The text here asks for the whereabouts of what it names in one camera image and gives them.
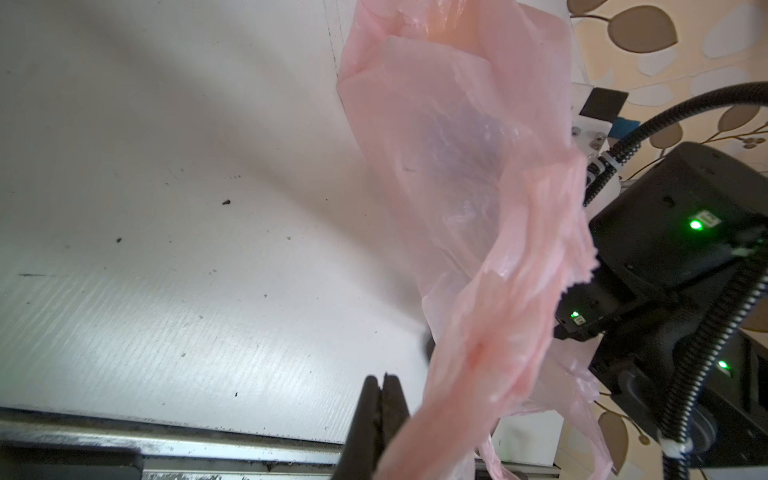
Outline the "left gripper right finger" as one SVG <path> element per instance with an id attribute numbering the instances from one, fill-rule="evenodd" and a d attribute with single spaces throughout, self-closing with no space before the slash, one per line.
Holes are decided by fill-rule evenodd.
<path id="1" fill-rule="evenodd" d="M 410 413 L 399 378 L 385 374 L 380 396 L 380 458 L 398 434 Z"/>

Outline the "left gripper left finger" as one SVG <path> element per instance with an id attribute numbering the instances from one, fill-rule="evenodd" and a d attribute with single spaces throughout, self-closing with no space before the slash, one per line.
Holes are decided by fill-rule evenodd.
<path id="1" fill-rule="evenodd" d="M 375 376 L 365 378 L 332 480 L 370 480 L 382 452 L 381 394 Z"/>

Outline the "pink plastic bag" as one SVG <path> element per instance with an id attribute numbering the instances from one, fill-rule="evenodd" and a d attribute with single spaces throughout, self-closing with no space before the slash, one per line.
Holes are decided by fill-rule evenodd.
<path id="1" fill-rule="evenodd" d="M 337 91 L 390 205 L 436 347 L 379 479 L 465 479 L 508 416 L 558 412 L 612 461 L 591 405 L 595 341 L 553 337 L 597 251 L 572 136 L 572 28 L 515 1 L 361 1 Z"/>

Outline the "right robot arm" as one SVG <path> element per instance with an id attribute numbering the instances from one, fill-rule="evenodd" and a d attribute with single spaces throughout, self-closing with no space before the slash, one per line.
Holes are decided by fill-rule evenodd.
<path id="1" fill-rule="evenodd" d="M 560 340 L 662 450 L 663 474 L 767 462 L 767 351 L 742 324 L 767 294 L 767 180 L 682 142 L 589 223 L 593 279 L 561 300 Z"/>

